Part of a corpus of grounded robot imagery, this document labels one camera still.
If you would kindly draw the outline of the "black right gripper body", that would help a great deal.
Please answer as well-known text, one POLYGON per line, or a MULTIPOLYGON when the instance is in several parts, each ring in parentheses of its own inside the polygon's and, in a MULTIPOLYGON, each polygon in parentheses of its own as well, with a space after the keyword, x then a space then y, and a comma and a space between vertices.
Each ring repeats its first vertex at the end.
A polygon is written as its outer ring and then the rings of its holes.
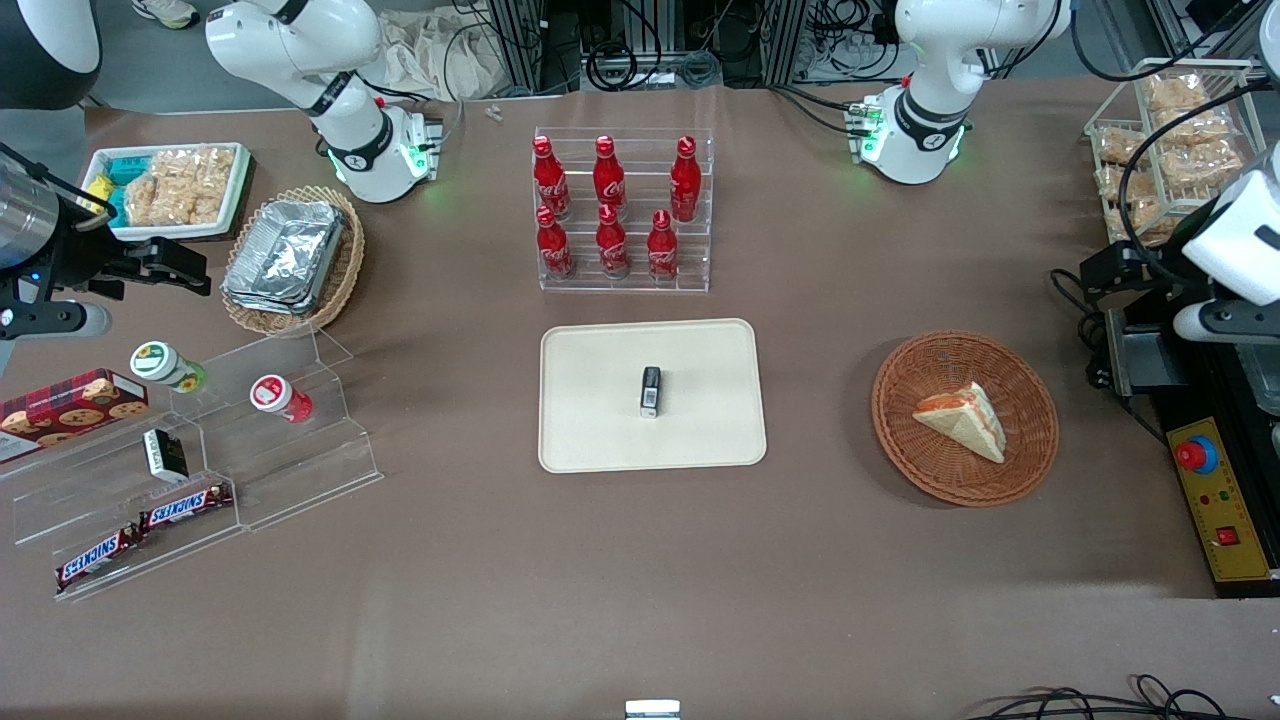
POLYGON ((115 237, 113 213, 78 205, 15 208, 15 301, 40 304, 59 290, 124 297, 125 282, 148 283, 137 247, 115 237))

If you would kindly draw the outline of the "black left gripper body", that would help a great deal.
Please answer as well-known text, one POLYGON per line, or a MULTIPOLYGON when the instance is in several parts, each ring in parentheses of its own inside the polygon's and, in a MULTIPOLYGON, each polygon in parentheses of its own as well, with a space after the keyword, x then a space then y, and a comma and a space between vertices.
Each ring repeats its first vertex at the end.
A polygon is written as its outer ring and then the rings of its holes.
POLYGON ((1152 277, 1158 277, 1171 284, 1175 295, 1183 295, 1185 301, 1216 300, 1212 278, 1199 269, 1185 254, 1187 240, 1169 240, 1156 246, 1142 245, 1152 277))

